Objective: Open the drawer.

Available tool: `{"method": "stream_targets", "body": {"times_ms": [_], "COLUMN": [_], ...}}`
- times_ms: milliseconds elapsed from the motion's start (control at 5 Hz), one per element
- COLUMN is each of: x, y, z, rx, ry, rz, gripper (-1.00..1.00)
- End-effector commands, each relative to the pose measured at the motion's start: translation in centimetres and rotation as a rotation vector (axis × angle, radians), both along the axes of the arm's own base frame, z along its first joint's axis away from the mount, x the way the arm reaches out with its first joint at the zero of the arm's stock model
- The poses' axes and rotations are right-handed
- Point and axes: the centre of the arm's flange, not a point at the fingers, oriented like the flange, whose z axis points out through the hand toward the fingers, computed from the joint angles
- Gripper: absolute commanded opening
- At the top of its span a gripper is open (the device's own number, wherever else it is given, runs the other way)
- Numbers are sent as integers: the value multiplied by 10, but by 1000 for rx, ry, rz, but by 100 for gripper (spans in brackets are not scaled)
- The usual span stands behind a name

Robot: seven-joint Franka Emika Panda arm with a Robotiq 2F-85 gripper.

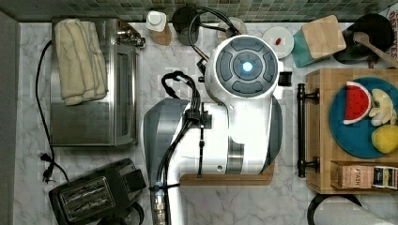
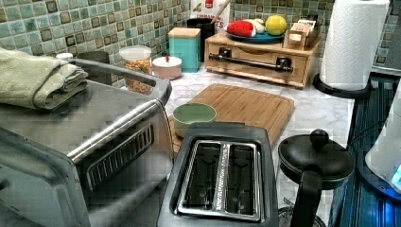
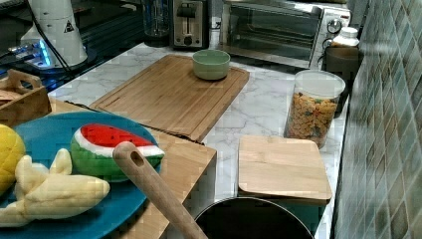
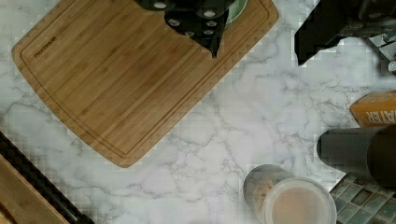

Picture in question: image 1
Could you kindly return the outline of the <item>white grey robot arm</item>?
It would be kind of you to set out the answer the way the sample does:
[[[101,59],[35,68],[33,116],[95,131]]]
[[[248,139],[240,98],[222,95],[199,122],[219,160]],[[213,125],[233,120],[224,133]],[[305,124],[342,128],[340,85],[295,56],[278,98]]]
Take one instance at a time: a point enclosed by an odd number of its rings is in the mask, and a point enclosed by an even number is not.
[[[179,190],[183,175],[259,174],[274,161],[283,136],[275,96],[280,75],[276,53],[249,35],[228,38],[206,60],[209,103],[190,76],[170,73],[170,79],[191,88],[191,98],[170,92],[144,116],[153,225],[186,225]]]

